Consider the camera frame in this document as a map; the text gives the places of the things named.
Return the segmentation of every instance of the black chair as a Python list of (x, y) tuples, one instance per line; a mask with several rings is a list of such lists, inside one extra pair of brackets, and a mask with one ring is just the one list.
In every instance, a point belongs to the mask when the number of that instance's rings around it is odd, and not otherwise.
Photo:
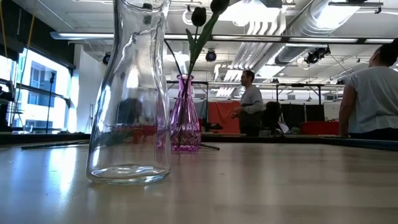
[(269, 130), (271, 135), (283, 136), (283, 131), (279, 126), (279, 118), (282, 115), (282, 109), (278, 102), (268, 102), (266, 109), (262, 112), (261, 130)]

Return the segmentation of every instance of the table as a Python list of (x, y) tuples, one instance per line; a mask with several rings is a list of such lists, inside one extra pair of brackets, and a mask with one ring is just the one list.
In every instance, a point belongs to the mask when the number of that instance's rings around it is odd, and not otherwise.
[(150, 185), (85, 177), (87, 146), (0, 148), (0, 223), (395, 223), (398, 153), (211, 143)]

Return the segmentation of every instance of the glass bottle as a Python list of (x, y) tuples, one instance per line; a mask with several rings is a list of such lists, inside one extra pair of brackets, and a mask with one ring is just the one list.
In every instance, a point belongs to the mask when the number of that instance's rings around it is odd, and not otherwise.
[[(171, 117), (171, 138), (173, 152), (197, 152), (200, 149), (200, 125), (197, 111), (193, 104), (191, 85), (193, 76), (187, 80), (186, 75), (178, 75), (178, 98), (174, 104)], [(184, 96), (183, 83), (188, 82), (187, 94)]]
[(114, 44), (99, 89), (86, 175), (137, 184), (170, 172), (162, 49), (169, 0), (114, 0)]

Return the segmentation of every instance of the pink glass vase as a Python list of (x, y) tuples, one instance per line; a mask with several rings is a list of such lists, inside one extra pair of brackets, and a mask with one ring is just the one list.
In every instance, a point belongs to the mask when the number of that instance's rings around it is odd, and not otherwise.
[[(178, 98), (171, 116), (172, 152), (197, 152), (200, 148), (200, 125), (193, 104), (191, 85), (193, 76), (178, 75)], [(188, 82), (186, 94), (183, 94), (183, 82)]]

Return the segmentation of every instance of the clear glass carafe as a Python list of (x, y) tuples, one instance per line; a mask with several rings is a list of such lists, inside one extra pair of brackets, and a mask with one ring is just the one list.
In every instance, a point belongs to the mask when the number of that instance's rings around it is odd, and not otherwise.
[(136, 184), (170, 172), (162, 49), (168, 0), (114, 0), (114, 45), (96, 103), (86, 175)]

